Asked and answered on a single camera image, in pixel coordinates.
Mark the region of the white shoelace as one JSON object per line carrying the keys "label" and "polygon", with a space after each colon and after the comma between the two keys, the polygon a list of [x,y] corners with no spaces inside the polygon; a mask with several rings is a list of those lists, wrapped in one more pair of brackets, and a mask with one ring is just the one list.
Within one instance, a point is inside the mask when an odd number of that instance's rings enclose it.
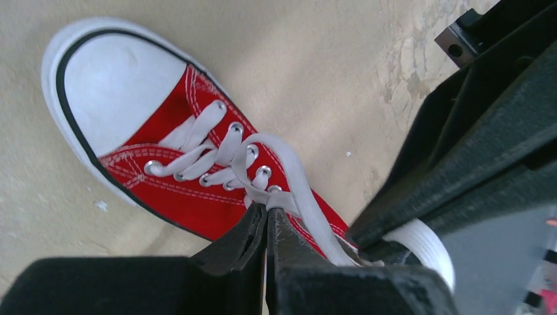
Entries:
{"label": "white shoelace", "polygon": [[[319,207],[305,176],[303,165],[295,151],[280,138],[256,133],[243,139],[241,124],[230,124],[223,142],[217,146],[206,137],[225,117],[227,106],[214,100],[198,117],[188,118],[170,132],[162,144],[176,144],[183,155],[167,165],[149,161],[144,166],[148,175],[173,176],[179,182],[198,179],[202,186],[221,184],[227,190],[243,188],[245,205],[264,204],[268,209],[281,208],[299,217],[325,257],[336,266],[383,266],[382,261],[367,262],[357,257],[357,250],[338,237]],[[259,143],[276,154],[282,166],[289,191],[267,187],[272,174],[264,165],[256,171],[255,179],[247,170],[256,160],[250,150]]]}

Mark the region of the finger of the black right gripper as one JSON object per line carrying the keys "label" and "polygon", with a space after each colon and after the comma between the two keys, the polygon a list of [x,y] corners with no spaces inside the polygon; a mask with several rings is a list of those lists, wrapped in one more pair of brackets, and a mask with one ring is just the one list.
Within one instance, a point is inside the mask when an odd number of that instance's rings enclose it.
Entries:
{"label": "finger of the black right gripper", "polygon": [[555,4],[473,9],[437,40],[459,71],[425,99],[384,188],[421,176],[457,147],[501,93],[556,40]]}

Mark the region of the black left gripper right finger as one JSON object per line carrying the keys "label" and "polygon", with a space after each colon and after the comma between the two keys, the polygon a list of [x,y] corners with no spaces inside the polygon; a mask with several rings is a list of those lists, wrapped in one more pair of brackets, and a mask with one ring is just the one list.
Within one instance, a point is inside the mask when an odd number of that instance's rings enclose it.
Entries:
{"label": "black left gripper right finger", "polygon": [[279,208],[268,214],[270,314],[457,314],[444,281],[421,266],[339,267],[318,254]]}

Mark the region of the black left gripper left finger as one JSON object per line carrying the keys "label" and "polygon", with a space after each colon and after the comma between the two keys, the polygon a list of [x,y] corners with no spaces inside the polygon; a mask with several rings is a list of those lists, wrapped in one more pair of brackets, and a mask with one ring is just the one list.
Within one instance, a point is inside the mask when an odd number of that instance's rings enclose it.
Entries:
{"label": "black left gripper left finger", "polygon": [[2,314],[261,314],[267,213],[191,257],[57,257],[27,267]]}

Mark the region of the red canvas sneaker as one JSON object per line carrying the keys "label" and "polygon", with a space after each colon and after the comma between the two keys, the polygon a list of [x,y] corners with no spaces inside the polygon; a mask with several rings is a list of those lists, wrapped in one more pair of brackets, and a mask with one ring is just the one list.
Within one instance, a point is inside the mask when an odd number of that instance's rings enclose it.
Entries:
{"label": "red canvas sneaker", "polygon": [[260,205],[270,261],[284,249],[296,265],[393,264],[364,258],[294,149],[257,132],[205,68],[158,34],[111,17],[73,22],[47,45],[41,83],[79,160],[129,203],[210,241]]}

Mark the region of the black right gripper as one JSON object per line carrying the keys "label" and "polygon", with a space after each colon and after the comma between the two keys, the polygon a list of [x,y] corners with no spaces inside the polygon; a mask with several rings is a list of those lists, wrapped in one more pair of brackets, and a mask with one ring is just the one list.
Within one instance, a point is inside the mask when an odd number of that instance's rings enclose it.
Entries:
{"label": "black right gripper", "polygon": [[[499,1],[497,4],[555,4]],[[461,314],[545,314],[556,290],[556,49],[543,51],[430,171],[383,187],[350,227],[359,249],[435,212]]]}

